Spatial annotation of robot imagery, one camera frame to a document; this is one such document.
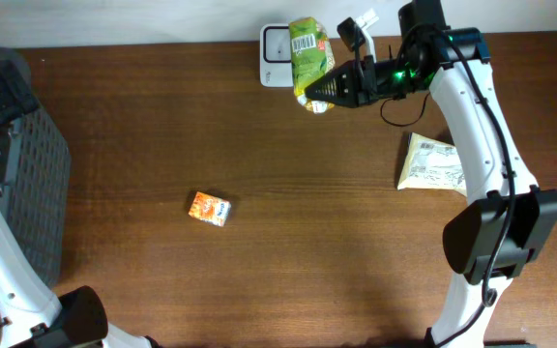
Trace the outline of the green white juice carton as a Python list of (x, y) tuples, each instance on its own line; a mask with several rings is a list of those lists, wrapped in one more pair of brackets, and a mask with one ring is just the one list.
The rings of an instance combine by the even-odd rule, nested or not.
[(324, 26), (313, 17), (288, 24), (294, 96), (307, 111), (322, 114), (334, 106), (306, 96), (306, 88), (335, 67), (336, 60)]

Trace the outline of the yellow white snack bag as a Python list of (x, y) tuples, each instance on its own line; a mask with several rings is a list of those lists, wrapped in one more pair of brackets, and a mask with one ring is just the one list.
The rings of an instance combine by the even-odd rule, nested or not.
[(446, 189), (467, 195), (465, 176), (456, 147), (415, 132), (396, 185), (402, 189)]

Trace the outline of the small orange tissue pack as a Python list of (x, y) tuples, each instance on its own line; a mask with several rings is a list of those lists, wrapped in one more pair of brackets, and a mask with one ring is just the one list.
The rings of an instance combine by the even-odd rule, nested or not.
[(191, 202), (188, 214), (212, 225), (223, 227), (231, 210), (231, 203), (227, 200), (198, 191)]

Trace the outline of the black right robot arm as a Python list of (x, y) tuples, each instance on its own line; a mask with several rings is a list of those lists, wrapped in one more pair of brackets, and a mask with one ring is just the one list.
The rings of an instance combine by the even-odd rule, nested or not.
[(398, 53), (378, 61), (368, 18), (337, 28), (354, 57), (309, 84), (308, 98), (357, 108), (426, 91), (454, 141), (466, 208), (443, 231), (453, 275), (425, 347), (482, 347), (503, 292), (534, 262), (557, 222), (557, 191), (543, 190), (518, 152), (497, 100), (490, 52), (474, 27), (453, 28), (438, 1), (398, 12)]

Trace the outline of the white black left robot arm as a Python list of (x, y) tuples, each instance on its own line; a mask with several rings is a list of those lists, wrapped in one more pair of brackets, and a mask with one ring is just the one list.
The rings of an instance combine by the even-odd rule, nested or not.
[(53, 290), (71, 162), (28, 65), (0, 50), (0, 347), (153, 348), (153, 338), (112, 324), (93, 288)]

